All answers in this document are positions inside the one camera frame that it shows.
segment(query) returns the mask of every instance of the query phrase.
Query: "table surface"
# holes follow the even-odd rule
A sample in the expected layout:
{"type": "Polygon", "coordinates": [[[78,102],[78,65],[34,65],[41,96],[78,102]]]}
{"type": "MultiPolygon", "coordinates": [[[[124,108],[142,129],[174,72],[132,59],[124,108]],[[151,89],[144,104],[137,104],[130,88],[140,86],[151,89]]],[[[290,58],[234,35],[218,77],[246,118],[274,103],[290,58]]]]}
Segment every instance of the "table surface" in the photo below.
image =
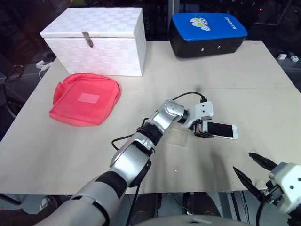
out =
{"type": "MultiPolygon", "coordinates": [[[[174,124],[151,157],[141,193],[243,190],[233,166],[263,187],[268,172],[248,152],[301,164],[301,96],[260,41],[245,41],[233,54],[192,59],[176,58],[167,41],[147,42],[143,77],[111,76],[122,95],[99,126],[49,117],[54,90],[66,76],[55,60],[0,143],[0,193],[77,192],[109,168],[111,140],[135,132],[164,100],[187,91],[207,96],[213,120],[236,124],[238,140],[200,139],[174,124]]],[[[179,99],[186,108],[198,101],[179,99]]]]}

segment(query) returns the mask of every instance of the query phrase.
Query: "metal latch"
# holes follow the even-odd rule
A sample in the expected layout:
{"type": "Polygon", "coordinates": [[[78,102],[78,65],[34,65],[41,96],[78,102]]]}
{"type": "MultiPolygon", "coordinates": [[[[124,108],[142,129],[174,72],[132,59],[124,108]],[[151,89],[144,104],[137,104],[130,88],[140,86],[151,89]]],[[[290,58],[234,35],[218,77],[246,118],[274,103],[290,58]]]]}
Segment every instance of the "metal latch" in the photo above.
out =
{"type": "Polygon", "coordinates": [[[84,35],[87,44],[92,48],[93,47],[93,42],[90,39],[89,33],[88,32],[82,32],[82,34],[84,35]]]}

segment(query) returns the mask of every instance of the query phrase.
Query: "woven white box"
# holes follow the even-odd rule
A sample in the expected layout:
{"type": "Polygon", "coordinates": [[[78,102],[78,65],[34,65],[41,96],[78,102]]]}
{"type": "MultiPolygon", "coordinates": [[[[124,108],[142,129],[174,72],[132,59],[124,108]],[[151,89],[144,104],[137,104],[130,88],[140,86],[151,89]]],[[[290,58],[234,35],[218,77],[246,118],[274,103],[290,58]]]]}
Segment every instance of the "woven white box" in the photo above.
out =
{"type": "Polygon", "coordinates": [[[142,76],[142,8],[68,8],[40,35],[70,74],[142,76]]]}

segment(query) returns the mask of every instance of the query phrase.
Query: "phone screen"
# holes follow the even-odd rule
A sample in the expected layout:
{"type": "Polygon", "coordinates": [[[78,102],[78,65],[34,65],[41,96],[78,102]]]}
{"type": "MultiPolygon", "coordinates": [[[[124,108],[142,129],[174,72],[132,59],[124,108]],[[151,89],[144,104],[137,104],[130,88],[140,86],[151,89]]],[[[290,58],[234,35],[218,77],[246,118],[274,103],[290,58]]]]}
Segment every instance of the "phone screen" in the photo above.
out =
{"type": "Polygon", "coordinates": [[[212,135],[233,138],[233,130],[231,125],[208,122],[208,133],[212,135]]]}

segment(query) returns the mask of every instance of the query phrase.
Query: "white smartphone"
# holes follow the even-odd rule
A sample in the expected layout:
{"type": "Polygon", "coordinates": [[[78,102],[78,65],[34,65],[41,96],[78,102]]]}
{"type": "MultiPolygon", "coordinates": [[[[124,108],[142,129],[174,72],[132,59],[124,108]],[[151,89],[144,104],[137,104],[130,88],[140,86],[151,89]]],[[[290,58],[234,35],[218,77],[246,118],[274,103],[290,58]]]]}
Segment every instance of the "white smartphone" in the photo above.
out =
{"type": "Polygon", "coordinates": [[[233,140],[238,139],[236,125],[218,123],[214,121],[203,121],[202,131],[212,134],[215,137],[222,137],[233,140]]]}

